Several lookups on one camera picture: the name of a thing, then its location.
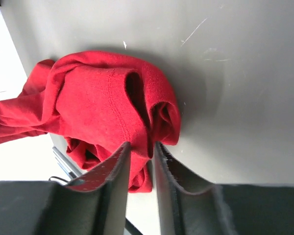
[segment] white floor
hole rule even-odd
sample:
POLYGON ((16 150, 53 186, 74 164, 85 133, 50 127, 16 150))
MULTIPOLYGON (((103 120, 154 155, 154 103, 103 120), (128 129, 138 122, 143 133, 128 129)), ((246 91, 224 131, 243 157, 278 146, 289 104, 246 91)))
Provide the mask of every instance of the white floor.
MULTIPOLYGON (((16 97, 27 77, 0 12, 0 100, 16 97)), ((0 180, 67 178, 57 165, 49 135, 0 144, 0 180)))

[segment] red cloth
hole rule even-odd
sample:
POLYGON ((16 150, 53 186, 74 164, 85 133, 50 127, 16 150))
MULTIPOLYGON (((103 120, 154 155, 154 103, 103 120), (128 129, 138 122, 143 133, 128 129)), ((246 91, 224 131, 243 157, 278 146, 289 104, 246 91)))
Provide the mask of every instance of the red cloth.
POLYGON ((157 67, 102 51, 41 61, 17 98, 0 101, 0 143, 62 135, 68 155, 82 169, 130 141, 130 192, 151 191, 146 163, 154 142, 176 144, 180 125, 175 95, 157 67))

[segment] scratch mark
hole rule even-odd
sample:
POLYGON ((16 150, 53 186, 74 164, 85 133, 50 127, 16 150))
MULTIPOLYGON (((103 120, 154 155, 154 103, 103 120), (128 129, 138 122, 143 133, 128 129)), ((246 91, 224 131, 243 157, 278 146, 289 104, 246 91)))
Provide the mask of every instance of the scratch mark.
POLYGON ((216 60, 216 62, 229 61, 229 60, 231 60, 231 59, 216 60))
POLYGON ((207 50, 204 51, 204 54, 210 53, 210 52, 216 52, 216 48, 208 48, 207 50))
POLYGON ((196 30, 205 22, 207 20, 207 18, 206 19, 204 19, 196 28, 195 28, 195 30, 190 34, 190 36, 182 43, 182 45, 181 45, 181 47, 187 42, 187 40, 189 40, 190 39, 190 37, 196 32, 196 30))

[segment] fabric fold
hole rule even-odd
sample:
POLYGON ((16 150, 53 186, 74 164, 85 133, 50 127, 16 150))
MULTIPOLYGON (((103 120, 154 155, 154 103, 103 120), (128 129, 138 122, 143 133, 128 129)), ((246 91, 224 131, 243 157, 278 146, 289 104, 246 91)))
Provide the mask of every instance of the fabric fold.
POLYGON ((126 55, 84 51, 39 62, 21 94, 0 101, 0 143, 62 135, 82 168, 131 142, 130 192, 152 189, 147 162, 155 141, 176 144, 181 117, 172 87, 154 65, 126 55))

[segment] gray surface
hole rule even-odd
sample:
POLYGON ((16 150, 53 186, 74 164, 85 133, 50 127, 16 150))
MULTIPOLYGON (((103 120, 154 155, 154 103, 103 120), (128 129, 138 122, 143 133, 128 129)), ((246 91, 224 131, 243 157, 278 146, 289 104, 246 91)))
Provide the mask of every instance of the gray surface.
POLYGON ((294 183, 294 1, 2 1, 27 74, 105 49, 167 75, 183 164, 219 183, 294 183))

